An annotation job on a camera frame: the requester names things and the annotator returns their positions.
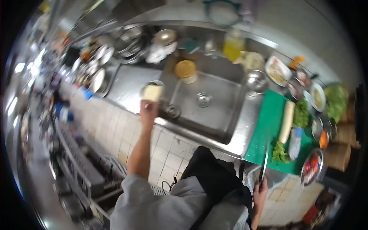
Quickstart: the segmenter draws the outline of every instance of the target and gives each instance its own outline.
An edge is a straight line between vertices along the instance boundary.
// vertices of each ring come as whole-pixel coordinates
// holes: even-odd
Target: green leafy vegetable
[[[295,104],[293,127],[305,128],[309,123],[310,113],[308,112],[308,103],[305,99]]]
[[[347,106],[348,92],[342,85],[332,85],[324,89],[326,111],[329,118],[339,122]]]
[[[280,141],[276,142],[276,146],[272,151],[271,163],[274,160],[277,162],[277,166],[279,166],[280,161],[285,164],[289,163],[289,155],[285,153],[284,145]]]

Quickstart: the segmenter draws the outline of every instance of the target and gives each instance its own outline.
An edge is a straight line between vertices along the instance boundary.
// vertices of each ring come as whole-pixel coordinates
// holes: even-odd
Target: yellow container lid
[[[193,61],[180,61],[175,66],[175,74],[180,78],[188,78],[195,73],[196,68]]]

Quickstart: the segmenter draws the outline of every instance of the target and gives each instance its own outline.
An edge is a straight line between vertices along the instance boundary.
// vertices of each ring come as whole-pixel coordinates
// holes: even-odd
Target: sink drain
[[[169,105],[165,112],[172,118],[175,119],[180,115],[180,109],[175,105]]]
[[[200,107],[207,107],[212,102],[212,96],[207,93],[199,93],[197,94],[197,102]]]

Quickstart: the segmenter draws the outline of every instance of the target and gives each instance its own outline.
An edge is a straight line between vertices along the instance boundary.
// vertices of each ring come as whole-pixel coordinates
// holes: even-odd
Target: white tray
[[[277,59],[278,60],[278,64],[279,64],[279,66],[280,66],[280,68],[281,68],[281,70],[282,70],[282,72],[284,73],[284,79],[286,80],[286,82],[284,83],[284,84],[280,84],[280,83],[278,83],[275,79],[274,79],[274,77],[272,77],[271,75],[270,75],[270,72],[269,72],[269,70],[270,70],[270,66],[271,66],[271,64],[273,63],[273,61],[274,61],[274,59]],[[280,61],[280,59],[278,59],[277,57],[275,57],[275,56],[271,56],[269,59],[268,59],[268,61],[266,62],[266,65],[265,65],[265,71],[266,71],[266,74],[268,75],[268,77],[274,82],[274,83],[276,83],[276,84],[278,84],[278,85],[281,85],[282,87],[285,87],[285,86],[287,86],[287,84],[288,84],[288,81],[290,80],[290,78],[291,78],[291,70],[284,64],[284,63],[282,63],[281,61]]]

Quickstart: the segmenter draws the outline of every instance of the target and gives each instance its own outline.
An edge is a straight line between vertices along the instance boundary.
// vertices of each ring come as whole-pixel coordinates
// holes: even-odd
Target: tofu block
[[[143,90],[142,100],[149,100],[151,102],[158,102],[163,91],[162,86],[147,85]]]

